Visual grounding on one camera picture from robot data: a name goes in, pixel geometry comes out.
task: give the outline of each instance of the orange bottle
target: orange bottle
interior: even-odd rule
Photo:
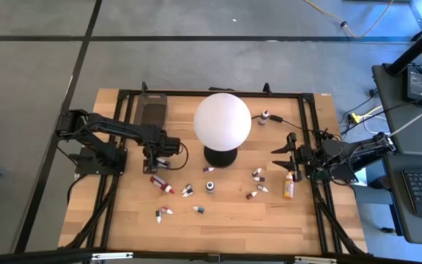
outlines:
[[[294,180],[292,179],[292,172],[288,172],[286,180],[284,181],[284,198],[293,198],[294,196]]]

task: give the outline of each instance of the concrete floor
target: concrete floor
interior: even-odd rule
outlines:
[[[349,21],[355,32],[369,28],[386,5],[314,2]],[[94,3],[0,0],[0,34],[84,34]],[[422,15],[422,0],[415,5]],[[418,31],[410,7],[394,4],[369,36],[413,36]],[[102,5],[94,34],[344,36],[337,22],[302,0],[110,0]],[[0,177],[0,254],[12,248],[80,45],[0,43],[0,166],[7,170]],[[150,89],[214,86],[247,91],[261,90],[269,82],[274,91],[332,93],[341,118],[374,88],[371,66],[392,62],[408,47],[401,43],[91,43],[72,108],[92,109],[99,88],[139,88],[142,81]],[[371,100],[358,112],[379,104]],[[371,129],[386,127],[379,122]],[[347,141],[370,136],[359,126]],[[78,149],[76,144],[61,147],[68,152]],[[28,250],[56,248],[72,180],[73,165],[57,154]],[[360,205],[359,209],[369,252],[422,260],[422,245],[373,228],[391,226],[387,206]]]

